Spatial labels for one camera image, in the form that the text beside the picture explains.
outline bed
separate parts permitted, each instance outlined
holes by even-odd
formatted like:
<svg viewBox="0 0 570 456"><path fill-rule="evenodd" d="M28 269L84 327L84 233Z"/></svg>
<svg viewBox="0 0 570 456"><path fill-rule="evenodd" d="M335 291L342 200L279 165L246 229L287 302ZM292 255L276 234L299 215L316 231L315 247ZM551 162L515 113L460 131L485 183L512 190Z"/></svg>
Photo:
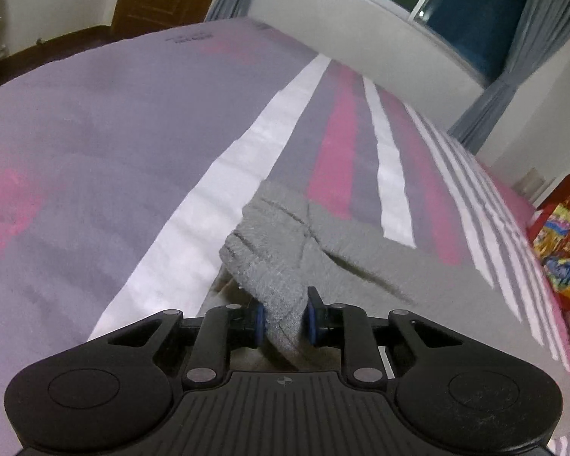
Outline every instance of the bed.
<svg viewBox="0 0 570 456"><path fill-rule="evenodd" d="M195 316L264 179L470 266L570 372L532 210L368 78L250 19L167 30L0 87L2 409L24 366L156 311ZM570 433L549 444L570 456Z"/></svg>

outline purple bed sheet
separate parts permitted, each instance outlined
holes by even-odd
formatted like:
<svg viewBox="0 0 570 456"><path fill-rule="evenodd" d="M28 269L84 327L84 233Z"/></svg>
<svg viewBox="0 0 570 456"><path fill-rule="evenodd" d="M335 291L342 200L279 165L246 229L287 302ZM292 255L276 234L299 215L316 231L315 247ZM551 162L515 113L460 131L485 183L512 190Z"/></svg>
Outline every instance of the purple bed sheet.
<svg viewBox="0 0 570 456"><path fill-rule="evenodd" d="M387 91L249 19L167 30L0 87L2 408L21 368L167 308L195 315L260 181L472 266L570 371L524 231L476 160ZM570 436L552 442L570 455Z"/></svg>

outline folded cloth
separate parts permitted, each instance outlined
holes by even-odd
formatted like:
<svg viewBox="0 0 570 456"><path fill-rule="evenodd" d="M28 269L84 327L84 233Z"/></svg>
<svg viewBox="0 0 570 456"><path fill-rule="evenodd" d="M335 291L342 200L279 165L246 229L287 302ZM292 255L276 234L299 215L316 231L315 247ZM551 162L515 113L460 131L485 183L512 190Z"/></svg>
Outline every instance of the folded cloth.
<svg viewBox="0 0 570 456"><path fill-rule="evenodd" d="M266 336L296 368L333 368L339 360L311 347L302 334L307 287L315 286L325 303L357 305L374 317L408 309L536 365L564 395L556 436L570 434L570 374L475 269L446 266L273 182L263 182L245 206L220 257L238 285L264 304ZM243 296L238 300L248 299ZM220 292L203 309L227 301Z"/></svg>

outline bed sheet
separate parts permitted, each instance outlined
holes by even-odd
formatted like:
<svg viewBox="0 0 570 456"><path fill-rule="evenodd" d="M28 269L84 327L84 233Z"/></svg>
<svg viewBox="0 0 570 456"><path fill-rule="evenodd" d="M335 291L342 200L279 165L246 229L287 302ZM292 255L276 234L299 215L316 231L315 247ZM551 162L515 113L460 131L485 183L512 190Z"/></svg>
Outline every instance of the bed sheet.
<svg viewBox="0 0 570 456"><path fill-rule="evenodd" d="M250 19L167 30L0 87L2 410L24 366L198 313L260 181L472 266L570 371L524 231L475 158L370 79ZM570 435L551 442L570 456Z"/></svg>

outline silver screw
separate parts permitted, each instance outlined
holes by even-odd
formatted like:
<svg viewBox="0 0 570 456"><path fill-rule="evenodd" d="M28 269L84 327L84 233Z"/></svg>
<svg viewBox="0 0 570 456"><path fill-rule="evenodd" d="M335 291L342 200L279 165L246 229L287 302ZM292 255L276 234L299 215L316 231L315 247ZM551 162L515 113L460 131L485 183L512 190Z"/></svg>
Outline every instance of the silver screw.
<svg viewBox="0 0 570 456"><path fill-rule="evenodd" d="M360 382L378 382L382 378L382 372L371 367L357 368L353 372L353 377Z"/></svg>
<svg viewBox="0 0 570 456"><path fill-rule="evenodd" d="M192 382L209 382L210 380L215 379L216 375L215 371L211 368L198 367L189 370L186 377Z"/></svg>

